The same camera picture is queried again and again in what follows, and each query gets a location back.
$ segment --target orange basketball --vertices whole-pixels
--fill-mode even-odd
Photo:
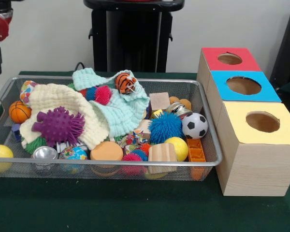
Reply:
[[[23,123],[31,116],[31,109],[22,101],[15,101],[9,108],[9,116],[15,123]]]

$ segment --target ball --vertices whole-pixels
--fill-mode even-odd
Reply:
[[[208,124],[203,115],[198,113],[188,114],[182,120],[183,133],[188,139],[201,139],[208,129]]]
[[[61,160],[87,160],[86,152],[80,147],[67,147],[59,154]],[[80,173],[85,169],[84,165],[81,164],[62,164],[61,168],[64,172],[70,174]]]
[[[31,109],[22,101],[15,101],[9,108],[9,116],[14,123],[21,124],[31,116]]]
[[[13,152],[5,145],[0,145],[0,158],[13,158]],[[12,163],[0,162],[0,173],[7,171]]]
[[[184,161],[187,158],[189,149],[185,140],[178,137],[172,137],[172,138],[167,139],[164,143],[174,145],[175,153],[177,155],[177,160],[179,162]]]

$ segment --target white ball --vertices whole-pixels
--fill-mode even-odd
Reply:
[[[188,139],[201,139],[208,129],[208,124],[203,115],[198,113],[188,114],[182,120],[183,133]]]

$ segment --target purple spiky ball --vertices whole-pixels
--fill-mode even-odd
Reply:
[[[56,142],[68,141],[72,146],[78,143],[77,138],[82,134],[85,124],[84,116],[77,113],[70,115],[64,107],[58,107],[46,113],[39,112],[37,121],[32,126],[32,131],[42,133],[48,146],[54,146]]]

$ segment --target wire mesh basket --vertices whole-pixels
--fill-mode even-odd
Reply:
[[[21,143],[16,141],[11,132],[13,122],[8,115],[10,105],[19,99],[20,89],[27,80],[33,80],[38,84],[67,85],[72,82],[71,77],[18,76],[5,84],[0,92],[0,144],[8,146],[13,151],[14,158],[0,158],[0,165],[4,163],[11,165],[7,171],[0,173],[0,177],[203,181],[211,169],[221,162],[222,154],[203,87],[197,81],[161,79],[139,79],[139,81],[147,94],[168,92],[169,96],[188,99],[192,103],[193,112],[205,115],[209,129],[201,142],[206,162],[31,159],[30,154],[22,148]],[[159,170],[158,173],[151,174],[150,167]]]

